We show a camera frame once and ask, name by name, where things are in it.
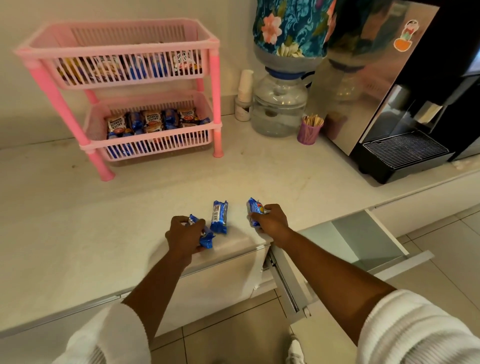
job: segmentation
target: barcode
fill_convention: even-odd
[[[212,222],[220,221],[220,205],[213,207]]]

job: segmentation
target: person's left arm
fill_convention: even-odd
[[[185,216],[172,218],[165,233],[167,254],[122,303],[103,309],[75,332],[55,364],[150,363],[148,344],[155,337],[177,282],[192,261],[192,254],[204,249],[199,239],[205,220],[182,224],[186,222]]]

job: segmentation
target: hand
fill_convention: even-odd
[[[170,230],[165,233],[169,247],[168,253],[179,259],[186,267],[192,262],[192,254],[205,250],[199,244],[204,227],[205,220],[202,218],[193,225],[188,225],[188,217],[172,217]]]
[[[252,212],[250,217],[260,223],[260,231],[270,235],[274,239],[275,245],[284,248],[292,231],[288,228],[287,216],[278,204],[265,205],[264,209],[270,210],[270,212],[268,214]]]

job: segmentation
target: floral fabric cover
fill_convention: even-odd
[[[282,57],[324,57],[336,23],[336,0],[258,0],[253,38]]]

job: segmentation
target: drip tray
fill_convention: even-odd
[[[387,183],[411,173],[437,167],[453,153],[420,130],[358,143],[350,157],[359,169]]]

